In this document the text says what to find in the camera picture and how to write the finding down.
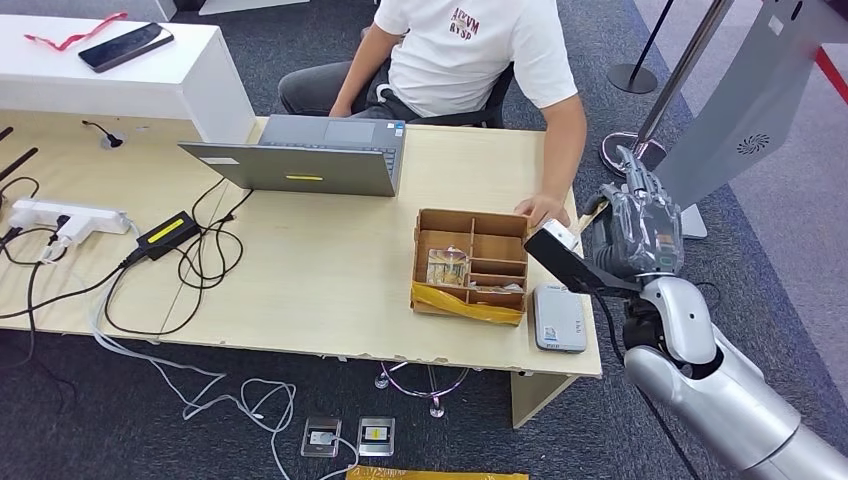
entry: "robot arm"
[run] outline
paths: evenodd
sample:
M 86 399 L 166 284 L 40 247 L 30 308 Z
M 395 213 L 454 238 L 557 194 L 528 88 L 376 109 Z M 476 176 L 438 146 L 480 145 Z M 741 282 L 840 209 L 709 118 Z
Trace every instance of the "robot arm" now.
M 625 376 L 742 477 L 848 479 L 848 460 L 801 423 L 712 324 L 698 288 L 675 276 L 683 259 L 680 209 L 619 149 L 629 168 L 626 190 L 605 185 L 585 209 L 610 204 L 593 223 L 594 262 L 567 248 L 555 220 L 528 239 L 527 252 L 573 292 L 627 300 Z

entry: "power strip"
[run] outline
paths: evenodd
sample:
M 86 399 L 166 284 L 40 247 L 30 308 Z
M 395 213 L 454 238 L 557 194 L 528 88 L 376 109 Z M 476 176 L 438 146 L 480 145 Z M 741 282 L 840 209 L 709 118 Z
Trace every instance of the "power strip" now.
M 12 205 L 13 216 L 29 216 L 33 223 L 55 227 L 60 216 L 88 219 L 91 231 L 124 234 L 130 228 L 126 212 L 109 208 L 74 205 L 22 198 Z

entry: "man's hand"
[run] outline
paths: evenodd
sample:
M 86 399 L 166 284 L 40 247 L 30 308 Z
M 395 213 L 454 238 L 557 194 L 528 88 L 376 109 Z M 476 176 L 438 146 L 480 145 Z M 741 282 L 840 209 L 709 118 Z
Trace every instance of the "man's hand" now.
M 515 207 L 516 215 L 527 215 L 530 217 L 530 225 L 535 227 L 554 218 L 566 227 L 571 224 L 568 213 L 565 211 L 565 201 L 562 198 L 539 193 L 524 200 Z
M 333 108 L 330 109 L 330 116 L 337 118 L 349 117 L 351 115 L 350 105 L 336 102 Z

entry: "wooden box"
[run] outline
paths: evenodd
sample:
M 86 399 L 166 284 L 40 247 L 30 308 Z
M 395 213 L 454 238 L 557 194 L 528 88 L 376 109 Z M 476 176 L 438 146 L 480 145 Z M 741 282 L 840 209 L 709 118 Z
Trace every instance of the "wooden box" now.
M 422 209 L 415 228 L 414 283 L 427 282 L 427 262 L 431 249 L 457 248 L 470 260 L 462 286 L 431 285 L 468 305 L 505 307 L 524 313 L 527 310 L 527 217 L 455 210 Z M 521 292 L 478 291 L 476 286 L 504 287 L 517 284 Z M 456 315 L 411 299 L 412 309 L 420 313 Z

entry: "red barrier tape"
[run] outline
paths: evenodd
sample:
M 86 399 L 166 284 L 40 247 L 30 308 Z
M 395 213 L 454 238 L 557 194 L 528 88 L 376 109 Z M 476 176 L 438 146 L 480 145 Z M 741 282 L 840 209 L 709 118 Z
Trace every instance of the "red barrier tape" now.
M 103 19 L 103 21 L 100 22 L 99 25 L 94 27 L 94 29 L 92 31 L 90 31 L 88 33 L 77 33 L 76 35 L 71 35 L 70 37 L 65 39 L 65 41 L 62 42 L 61 45 L 56 45 L 55 43 L 53 43 L 52 40 L 49 40 L 47 38 L 36 37 L 35 35 L 30 35 L 30 34 L 24 35 L 24 38 L 26 38 L 27 40 L 32 40 L 33 42 L 44 43 L 44 44 L 52 47 L 55 50 L 63 52 L 63 51 L 65 51 L 65 49 L 67 49 L 69 46 L 71 46 L 72 43 L 78 42 L 78 41 L 80 41 L 84 38 L 93 37 L 94 35 L 97 35 L 101 30 L 106 28 L 107 25 L 114 22 L 115 20 L 123 20 L 125 18 L 127 18 L 127 12 L 113 13 L 112 15 L 109 15 L 108 17 Z
M 833 88 L 836 89 L 836 93 L 838 93 L 839 96 L 842 97 L 842 100 L 845 100 L 845 104 L 848 105 L 848 84 L 845 83 L 845 79 L 839 74 L 839 70 L 836 69 L 836 65 L 834 65 L 830 60 L 830 57 L 827 56 L 827 52 L 825 52 L 821 47 L 819 47 L 819 51 L 816 53 L 816 65 L 819 66 L 822 73 L 824 73 L 824 76 L 830 80 Z

